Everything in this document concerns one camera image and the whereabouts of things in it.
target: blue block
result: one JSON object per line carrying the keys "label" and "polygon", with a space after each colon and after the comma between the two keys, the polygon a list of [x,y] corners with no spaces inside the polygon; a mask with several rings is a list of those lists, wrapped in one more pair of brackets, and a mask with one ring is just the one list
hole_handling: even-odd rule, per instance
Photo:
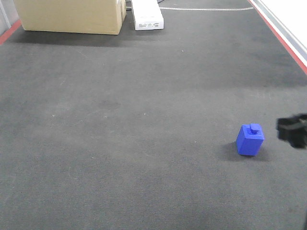
{"label": "blue block", "polygon": [[259,124],[242,125],[236,139],[236,146],[240,155],[256,156],[262,143],[264,134]]}

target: cardboard box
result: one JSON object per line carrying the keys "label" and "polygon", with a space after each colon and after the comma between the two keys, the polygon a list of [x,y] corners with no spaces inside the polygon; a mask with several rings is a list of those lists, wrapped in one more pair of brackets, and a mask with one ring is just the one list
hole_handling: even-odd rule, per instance
{"label": "cardboard box", "polygon": [[118,35],[126,17],[125,0],[14,0],[23,28]]}
{"label": "cardboard box", "polygon": [[164,18],[157,0],[131,0],[135,30],[164,28]]}

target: black object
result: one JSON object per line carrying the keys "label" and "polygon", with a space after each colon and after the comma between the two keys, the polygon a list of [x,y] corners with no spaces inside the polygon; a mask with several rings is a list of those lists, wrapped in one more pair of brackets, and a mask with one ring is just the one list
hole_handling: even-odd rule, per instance
{"label": "black object", "polygon": [[127,7],[126,7],[126,11],[131,11],[131,10],[132,10],[131,6],[127,6]]}
{"label": "black object", "polygon": [[296,149],[307,147],[307,114],[299,114],[289,118],[278,118],[278,139],[288,141]]}

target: red stripe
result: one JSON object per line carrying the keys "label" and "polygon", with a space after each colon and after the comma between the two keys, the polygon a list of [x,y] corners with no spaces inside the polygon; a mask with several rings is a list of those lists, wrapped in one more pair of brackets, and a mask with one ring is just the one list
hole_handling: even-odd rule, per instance
{"label": "red stripe", "polygon": [[280,43],[285,47],[285,49],[288,51],[288,53],[293,57],[293,59],[297,62],[297,64],[300,66],[300,68],[305,72],[307,75],[307,66],[302,62],[302,60],[295,54],[295,52],[290,48],[290,46],[283,40],[283,38],[279,35],[279,33],[272,27],[272,25],[265,19],[265,17],[258,11],[256,6],[248,0],[254,8],[257,10],[258,14],[261,16],[261,18],[265,21],[265,23],[268,25],[268,27],[272,30],[274,35],[278,38]]}
{"label": "red stripe", "polygon": [[10,29],[0,36],[0,46],[19,28],[21,21],[15,22]]}

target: dark gray carpet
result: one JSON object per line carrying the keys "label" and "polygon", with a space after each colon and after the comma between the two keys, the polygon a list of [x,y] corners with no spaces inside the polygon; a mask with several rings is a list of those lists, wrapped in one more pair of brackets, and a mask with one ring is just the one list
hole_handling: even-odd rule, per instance
{"label": "dark gray carpet", "polygon": [[[161,6],[249,7],[245,0]],[[0,47],[1,230],[300,230],[307,152],[276,138],[307,76],[255,10],[165,29],[25,32]],[[260,123],[258,156],[236,152]]]}

